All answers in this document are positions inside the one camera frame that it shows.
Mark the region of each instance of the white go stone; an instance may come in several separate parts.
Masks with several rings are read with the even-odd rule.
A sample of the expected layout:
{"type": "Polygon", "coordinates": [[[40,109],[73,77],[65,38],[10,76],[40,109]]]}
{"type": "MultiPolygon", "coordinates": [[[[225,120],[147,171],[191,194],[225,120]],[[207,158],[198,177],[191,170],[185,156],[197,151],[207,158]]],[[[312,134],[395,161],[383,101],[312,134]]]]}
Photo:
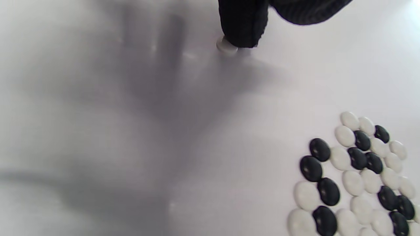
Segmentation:
{"type": "Polygon", "coordinates": [[[330,161],[338,170],[348,170],[351,165],[350,155],[343,147],[331,148],[330,161]]]}
{"type": "Polygon", "coordinates": [[[376,194],[381,189],[381,179],[379,175],[369,169],[364,169],[360,172],[360,176],[365,183],[365,190],[370,194],[376,194]]]}
{"type": "Polygon", "coordinates": [[[359,196],[363,193],[365,185],[362,177],[356,171],[348,170],[343,173],[344,188],[353,196],[359,196]]]}
{"type": "Polygon", "coordinates": [[[370,224],[373,217],[372,205],[362,196],[353,197],[350,201],[350,209],[362,225],[370,224]]]}
{"type": "Polygon", "coordinates": [[[402,171],[402,161],[395,153],[388,153],[385,156],[385,165],[391,169],[393,169],[396,173],[400,173],[402,171]]]}
{"type": "Polygon", "coordinates": [[[373,124],[373,122],[367,117],[360,117],[359,122],[360,122],[360,130],[365,132],[369,136],[373,136],[373,134],[376,131],[375,125],[373,124]]]}
{"type": "Polygon", "coordinates": [[[393,190],[398,190],[400,178],[391,168],[384,168],[381,173],[382,182],[393,190]]]}
{"type": "Polygon", "coordinates": [[[354,136],[353,131],[347,126],[337,127],[334,133],[337,138],[337,141],[345,147],[352,146],[356,142],[356,137],[354,136]]]}
{"type": "Polygon", "coordinates": [[[395,153],[401,160],[407,159],[407,149],[402,143],[398,141],[392,141],[389,143],[389,149],[391,150],[391,152],[395,153]]]}
{"type": "Polygon", "coordinates": [[[312,183],[302,181],[294,187],[294,200],[296,204],[306,210],[313,211],[320,205],[318,189],[312,183]]]}
{"type": "Polygon", "coordinates": [[[341,113],[340,120],[344,126],[349,127],[353,131],[358,130],[360,127],[360,122],[357,116],[349,111],[341,113]]]}

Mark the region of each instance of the black go stone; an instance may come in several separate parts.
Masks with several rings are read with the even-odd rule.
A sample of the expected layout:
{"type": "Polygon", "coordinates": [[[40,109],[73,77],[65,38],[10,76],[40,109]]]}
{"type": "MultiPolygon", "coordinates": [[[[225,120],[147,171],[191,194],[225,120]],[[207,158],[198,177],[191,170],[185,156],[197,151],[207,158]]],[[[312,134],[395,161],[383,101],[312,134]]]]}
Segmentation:
{"type": "Polygon", "coordinates": [[[396,209],[401,213],[407,220],[412,220],[415,215],[414,206],[411,203],[410,199],[406,196],[398,196],[398,204],[396,209]]]}
{"type": "Polygon", "coordinates": [[[330,156],[331,156],[330,147],[324,140],[320,138],[311,140],[311,142],[309,143],[309,150],[311,151],[311,155],[321,162],[324,162],[330,159],[330,156]]]}
{"type": "Polygon", "coordinates": [[[388,143],[389,142],[389,133],[388,131],[379,125],[375,126],[375,137],[382,140],[384,143],[388,143]]]}
{"type": "Polygon", "coordinates": [[[396,211],[390,212],[389,217],[394,225],[394,234],[396,236],[407,236],[409,231],[407,219],[396,211]]]}
{"type": "Polygon", "coordinates": [[[319,206],[312,212],[312,217],[321,236],[333,236],[337,232],[337,218],[328,207],[319,206]]]}
{"type": "Polygon", "coordinates": [[[350,160],[352,162],[352,166],[357,170],[362,170],[366,167],[368,161],[366,160],[365,154],[356,147],[351,147],[347,149],[347,152],[350,155],[350,160]]]}
{"type": "Polygon", "coordinates": [[[368,152],[365,156],[368,163],[366,167],[377,174],[382,173],[383,164],[381,158],[373,152],[368,152]]]}
{"type": "Polygon", "coordinates": [[[313,156],[304,156],[300,159],[300,172],[311,182],[318,182],[322,178],[321,163],[313,156]]]}
{"type": "Polygon", "coordinates": [[[340,190],[330,178],[322,178],[317,187],[321,200],[326,205],[335,206],[340,201],[340,190]]]}
{"type": "Polygon", "coordinates": [[[354,136],[356,137],[356,147],[362,151],[368,151],[370,149],[370,139],[365,132],[356,130],[354,136]]]}
{"type": "Polygon", "coordinates": [[[398,198],[394,191],[387,186],[381,187],[381,190],[378,192],[378,199],[381,205],[389,211],[397,208],[398,198]]]}

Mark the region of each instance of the white surface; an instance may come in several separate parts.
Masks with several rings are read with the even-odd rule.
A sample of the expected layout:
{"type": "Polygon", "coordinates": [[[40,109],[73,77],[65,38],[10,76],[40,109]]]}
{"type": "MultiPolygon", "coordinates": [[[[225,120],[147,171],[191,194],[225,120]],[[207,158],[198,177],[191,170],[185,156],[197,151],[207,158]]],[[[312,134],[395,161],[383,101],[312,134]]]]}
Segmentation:
{"type": "Polygon", "coordinates": [[[385,143],[383,143],[383,141],[378,138],[370,139],[370,150],[381,158],[385,158],[387,155],[385,143]]]}
{"type": "Polygon", "coordinates": [[[306,181],[296,184],[294,200],[298,207],[307,211],[313,211],[321,205],[318,189],[314,184],[306,181]]]}
{"type": "Polygon", "coordinates": [[[414,204],[414,211],[415,211],[414,220],[415,222],[420,223],[420,205],[414,204]]]}
{"type": "Polygon", "coordinates": [[[338,170],[348,170],[352,163],[347,150],[340,146],[331,148],[330,161],[338,170]]]}
{"type": "Polygon", "coordinates": [[[336,213],[338,232],[341,236],[358,236],[360,225],[353,212],[340,209],[336,213]]]}
{"type": "Polygon", "coordinates": [[[352,146],[356,142],[353,131],[346,126],[338,126],[334,133],[338,142],[345,147],[352,146]]]}
{"type": "Polygon", "coordinates": [[[401,159],[394,153],[390,152],[386,155],[385,159],[385,165],[392,170],[394,170],[396,173],[401,173],[402,171],[402,161],[401,159]]]}
{"type": "Polygon", "coordinates": [[[360,130],[365,132],[369,136],[373,136],[375,133],[375,124],[367,117],[360,117],[360,130]]]}
{"type": "Polygon", "coordinates": [[[224,38],[224,36],[221,36],[217,42],[216,47],[219,49],[222,53],[233,56],[238,52],[238,48],[233,46],[231,43],[229,43],[228,40],[224,38]]]}
{"type": "Polygon", "coordinates": [[[373,211],[372,229],[379,236],[390,236],[393,232],[393,224],[387,212],[381,210],[373,211]]]}
{"type": "Polygon", "coordinates": [[[359,196],[365,190],[363,179],[356,171],[344,171],[343,184],[347,192],[353,196],[359,196]]]}
{"type": "Polygon", "coordinates": [[[400,178],[391,168],[384,168],[381,172],[381,180],[383,184],[393,190],[397,190],[400,186],[400,178]]]}
{"type": "Polygon", "coordinates": [[[390,142],[389,149],[391,150],[391,152],[395,153],[401,160],[405,160],[407,158],[407,149],[401,142],[390,142]]]}
{"type": "Polygon", "coordinates": [[[416,222],[410,222],[408,226],[409,226],[408,236],[420,235],[420,224],[416,222]]]}
{"type": "Polygon", "coordinates": [[[372,222],[373,208],[364,197],[353,197],[350,202],[350,210],[357,217],[360,224],[366,225],[372,222]]]}
{"type": "MultiPolygon", "coordinates": [[[[287,236],[299,160],[314,137],[338,145],[346,110],[386,127],[420,178],[418,0],[354,0],[306,27],[271,9],[233,58],[215,47],[217,1],[0,12],[5,236],[287,236]]],[[[349,208],[342,172],[323,169],[349,208]]]]}
{"type": "Polygon", "coordinates": [[[316,225],[312,215],[301,209],[290,212],[287,227],[291,236],[314,236],[316,233],[316,225]]]}
{"type": "Polygon", "coordinates": [[[358,130],[360,127],[359,119],[355,114],[345,111],[340,114],[340,121],[344,126],[349,127],[351,130],[358,130]]]}
{"type": "Polygon", "coordinates": [[[364,169],[360,172],[360,176],[365,184],[365,190],[368,193],[376,194],[381,189],[381,178],[375,172],[369,169],[364,169]]]}
{"type": "Polygon", "coordinates": [[[414,199],[416,197],[416,189],[407,177],[400,178],[399,192],[409,199],[414,199]]]}
{"type": "Polygon", "coordinates": [[[360,230],[359,236],[378,236],[378,235],[370,228],[363,228],[360,230]]]}

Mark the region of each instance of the black knitted sleeve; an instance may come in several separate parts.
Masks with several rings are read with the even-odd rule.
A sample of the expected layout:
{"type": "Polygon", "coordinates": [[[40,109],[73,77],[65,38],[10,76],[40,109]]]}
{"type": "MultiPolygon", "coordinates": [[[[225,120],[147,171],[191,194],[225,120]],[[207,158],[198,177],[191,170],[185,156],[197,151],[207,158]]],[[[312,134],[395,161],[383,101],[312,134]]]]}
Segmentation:
{"type": "Polygon", "coordinates": [[[270,0],[281,17],[297,25],[317,24],[328,20],[352,0],[300,0],[284,3],[270,0]]]}
{"type": "Polygon", "coordinates": [[[269,0],[218,0],[225,38],[236,47],[255,47],[268,21],[269,0]]]}

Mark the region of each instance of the black sleeve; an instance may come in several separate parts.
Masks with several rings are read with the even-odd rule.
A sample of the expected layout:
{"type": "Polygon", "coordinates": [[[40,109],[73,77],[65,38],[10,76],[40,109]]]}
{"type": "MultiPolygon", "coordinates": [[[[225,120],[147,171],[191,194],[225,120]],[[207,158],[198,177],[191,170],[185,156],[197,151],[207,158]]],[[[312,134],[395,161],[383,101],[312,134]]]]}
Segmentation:
{"type": "Polygon", "coordinates": [[[352,0],[270,0],[281,17],[297,25],[311,25],[328,20],[352,0]]]}
{"type": "Polygon", "coordinates": [[[255,47],[268,21],[269,0],[218,0],[225,38],[236,47],[255,47]]]}

